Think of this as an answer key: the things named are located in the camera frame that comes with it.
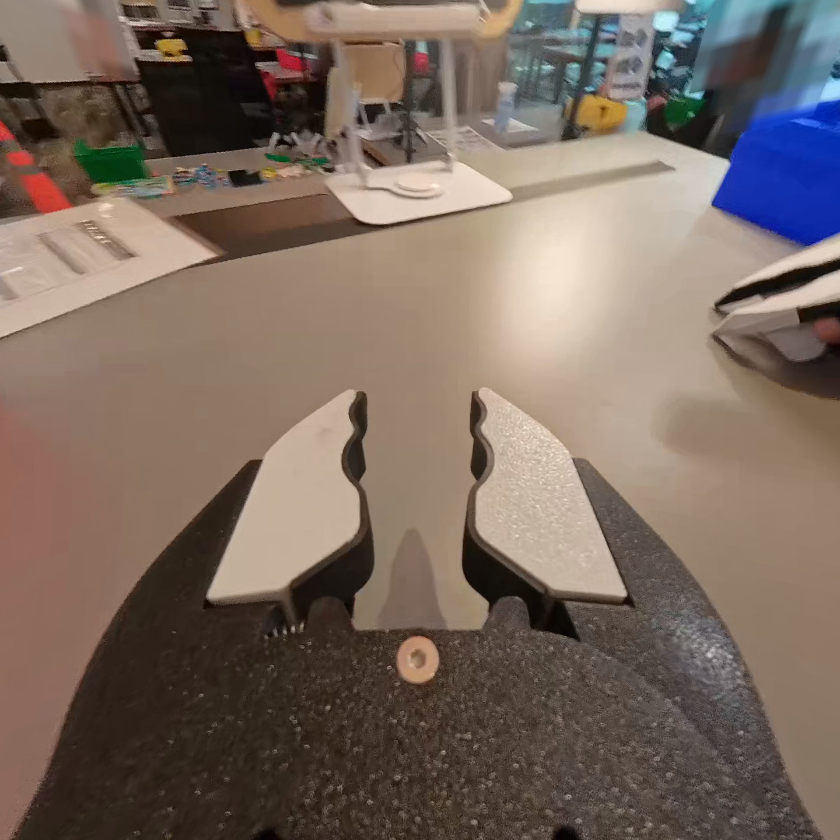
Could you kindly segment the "white printed sign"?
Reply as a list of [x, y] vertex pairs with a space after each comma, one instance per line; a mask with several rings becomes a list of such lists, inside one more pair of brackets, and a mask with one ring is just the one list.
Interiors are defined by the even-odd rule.
[[606, 65], [602, 94], [615, 102], [644, 97], [655, 40], [654, 14], [618, 18], [614, 50]]

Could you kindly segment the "orange striped cone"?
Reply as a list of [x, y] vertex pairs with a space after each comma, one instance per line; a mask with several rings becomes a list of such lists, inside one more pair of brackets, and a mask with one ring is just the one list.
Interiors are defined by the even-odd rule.
[[50, 214], [73, 207], [67, 196], [38, 166], [34, 156], [20, 145], [4, 122], [1, 122], [1, 152], [37, 213]]

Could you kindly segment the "blue plastic bin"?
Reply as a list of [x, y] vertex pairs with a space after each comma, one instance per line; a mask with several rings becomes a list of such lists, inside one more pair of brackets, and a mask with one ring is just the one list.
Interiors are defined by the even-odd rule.
[[799, 245], [837, 235], [839, 101], [753, 122], [711, 204]]

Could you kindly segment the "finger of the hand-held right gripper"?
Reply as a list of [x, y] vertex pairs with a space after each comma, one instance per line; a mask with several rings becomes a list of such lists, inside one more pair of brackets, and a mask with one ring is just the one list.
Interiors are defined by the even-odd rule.
[[757, 341], [784, 361], [812, 362], [838, 354], [838, 339], [826, 339], [818, 324], [838, 322], [839, 272], [790, 270], [734, 288], [715, 304], [722, 315], [710, 337], [728, 350]]
[[839, 238], [826, 238], [747, 276], [713, 303], [716, 313], [802, 288], [839, 269]]

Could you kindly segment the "green bin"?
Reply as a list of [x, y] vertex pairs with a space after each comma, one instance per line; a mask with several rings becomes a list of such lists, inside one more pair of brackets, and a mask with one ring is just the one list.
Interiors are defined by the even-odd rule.
[[144, 148], [136, 143], [94, 148], [78, 139], [73, 143], [73, 154], [93, 183], [132, 182], [148, 176]]

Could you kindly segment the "white printed paper sheet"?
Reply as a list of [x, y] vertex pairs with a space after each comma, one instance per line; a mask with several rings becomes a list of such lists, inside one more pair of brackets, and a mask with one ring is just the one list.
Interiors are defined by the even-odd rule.
[[1, 226], [1, 338], [221, 256], [126, 198]]

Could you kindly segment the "pile of colourful small parts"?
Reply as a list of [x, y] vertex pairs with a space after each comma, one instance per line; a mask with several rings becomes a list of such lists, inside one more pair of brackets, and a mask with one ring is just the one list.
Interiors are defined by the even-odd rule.
[[280, 180], [298, 179], [309, 174], [333, 172], [333, 163], [326, 155], [303, 154], [292, 157], [285, 154], [266, 154], [266, 160], [269, 165], [259, 170], [220, 170], [209, 164], [177, 167], [172, 175], [152, 175], [126, 182], [95, 183], [91, 186], [91, 191], [97, 197], [128, 197], [144, 200], [173, 196], [187, 187], [244, 188]]

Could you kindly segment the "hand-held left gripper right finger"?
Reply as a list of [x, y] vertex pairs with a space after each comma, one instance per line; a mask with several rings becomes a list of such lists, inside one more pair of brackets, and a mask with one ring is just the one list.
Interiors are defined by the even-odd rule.
[[463, 565], [474, 589], [488, 601], [520, 591], [624, 604], [627, 587], [570, 450], [485, 386], [471, 396], [469, 429]]

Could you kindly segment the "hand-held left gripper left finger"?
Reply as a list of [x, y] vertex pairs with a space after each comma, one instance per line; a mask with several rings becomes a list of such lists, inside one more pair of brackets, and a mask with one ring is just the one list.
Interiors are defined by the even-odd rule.
[[261, 459], [206, 592], [211, 606], [307, 614], [327, 596], [353, 610], [374, 548], [361, 485], [367, 396], [347, 390], [286, 431]]

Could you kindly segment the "black cabinet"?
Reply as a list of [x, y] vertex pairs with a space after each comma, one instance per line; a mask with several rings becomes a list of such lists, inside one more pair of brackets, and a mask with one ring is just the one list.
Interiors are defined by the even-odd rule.
[[245, 35], [178, 28], [176, 37], [186, 60], [137, 60], [169, 155], [241, 151], [267, 141], [274, 113]]

